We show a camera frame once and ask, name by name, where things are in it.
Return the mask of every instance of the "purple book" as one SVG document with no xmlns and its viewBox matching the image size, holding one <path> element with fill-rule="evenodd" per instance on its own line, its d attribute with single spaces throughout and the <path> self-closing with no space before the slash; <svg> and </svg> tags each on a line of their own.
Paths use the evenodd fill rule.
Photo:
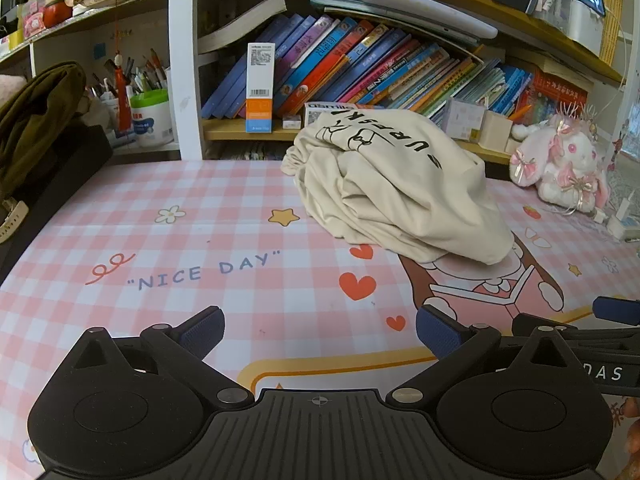
<svg viewBox="0 0 640 480">
<path fill-rule="evenodd" d="M 283 79 L 289 68 L 302 56 L 306 50 L 312 45 L 312 43 L 327 30 L 334 22 L 332 18 L 323 14 L 312 25 L 312 27 L 306 32 L 298 42 L 289 49 L 289 51 L 276 62 L 276 66 L 273 69 L 273 81 L 276 83 L 273 88 L 277 89 L 282 85 L 279 85 L 281 79 Z"/>
</svg>

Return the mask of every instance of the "open book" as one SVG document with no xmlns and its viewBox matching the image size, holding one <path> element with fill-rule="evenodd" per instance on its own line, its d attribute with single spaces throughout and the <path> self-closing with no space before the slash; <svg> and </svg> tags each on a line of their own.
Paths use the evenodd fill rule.
<svg viewBox="0 0 640 480">
<path fill-rule="evenodd" d="M 287 5 L 284 0 L 264 0 L 224 27 L 200 38 L 198 52 L 205 54 L 212 50 L 219 50 L 247 35 L 271 16 L 285 10 L 287 10 Z"/>
</svg>

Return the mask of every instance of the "yellow star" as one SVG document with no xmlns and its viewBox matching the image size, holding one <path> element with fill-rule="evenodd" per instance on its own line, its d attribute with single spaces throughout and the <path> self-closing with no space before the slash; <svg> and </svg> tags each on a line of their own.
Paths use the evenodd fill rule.
<svg viewBox="0 0 640 480">
<path fill-rule="evenodd" d="M 271 218 L 269 218 L 269 222 L 278 223 L 282 227 L 286 227 L 296 220 L 300 220 L 300 217 L 293 214 L 293 209 L 273 209 Z"/>
<path fill-rule="evenodd" d="M 580 272 L 580 269 L 578 269 L 577 266 L 572 264 L 569 264 L 569 272 L 572 272 L 573 274 L 575 274 L 576 278 L 582 275 L 582 273 Z"/>
</svg>

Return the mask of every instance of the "green lid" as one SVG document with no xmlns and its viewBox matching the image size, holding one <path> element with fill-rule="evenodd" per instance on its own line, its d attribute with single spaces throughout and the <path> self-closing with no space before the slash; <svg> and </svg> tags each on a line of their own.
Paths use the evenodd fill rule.
<svg viewBox="0 0 640 480">
<path fill-rule="evenodd" d="M 146 108 L 148 106 L 159 105 L 169 100 L 169 91 L 166 88 L 161 90 L 151 90 L 143 94 L 134 95 L 129 99 L 131 108 Z"/>
</svg>

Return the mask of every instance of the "white and orange box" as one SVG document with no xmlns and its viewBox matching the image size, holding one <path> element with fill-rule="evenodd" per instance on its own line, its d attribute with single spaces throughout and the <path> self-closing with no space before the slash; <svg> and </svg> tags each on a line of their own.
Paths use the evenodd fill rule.
<svg viewBox="0 0 640 480">
<path fill-rule="evenodd" d="M 274 43 L 249 43 L 246 53 L 246 123 L 248 134 L 270 134 L 273 113 Z"/>
</svg>

